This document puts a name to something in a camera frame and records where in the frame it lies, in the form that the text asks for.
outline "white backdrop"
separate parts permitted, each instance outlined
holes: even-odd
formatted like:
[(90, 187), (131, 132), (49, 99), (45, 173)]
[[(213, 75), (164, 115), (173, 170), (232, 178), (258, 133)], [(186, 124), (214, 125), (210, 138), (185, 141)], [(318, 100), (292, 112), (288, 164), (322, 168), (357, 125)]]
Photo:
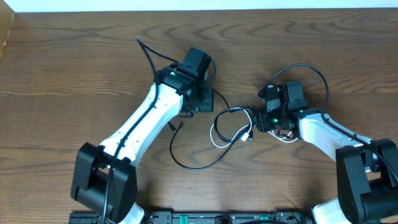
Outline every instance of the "white backdrop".
[(5, 0), (14, 12), (398, 7), (398, 0)]

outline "wooden tabletop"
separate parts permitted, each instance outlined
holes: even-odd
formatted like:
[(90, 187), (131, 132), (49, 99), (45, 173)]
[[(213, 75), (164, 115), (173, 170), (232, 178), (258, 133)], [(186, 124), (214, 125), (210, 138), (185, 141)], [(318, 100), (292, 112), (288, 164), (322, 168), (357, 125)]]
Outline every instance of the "wooden tabletop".
[[(396, 9), (17, 14), (0, 62), (0, 222), (66, 223), (72, 210), (87, 210), (70, 198), (77, 151), (113, 134), (153, 81), (136, 35), (178, 60), (191, 46), (206, 51), (218, 65), (213, 86), (231, 106), (264, 106), (256, 93), (271, 76), (309, 63), (328, 80), (335, 121), (398, 142), (397, 28)], [(276, 82), (293, 80), (310, 105), (322, 105), (315, 73), (295, 68)], [(185, 120), (179, 160), (202, 166), (223, 152), (208, 135), (223, 109), (215, 96), (214, 113)], [(229, 114), (220, 131), (232, 136), (246, 123)], [(169, 154), (172, 135), (165, 127), (138, 167), (144, 208), (265, 211), (336, 197), (335, 163), (311, 144), (255, 131), (214, 167), (189, 171)]]

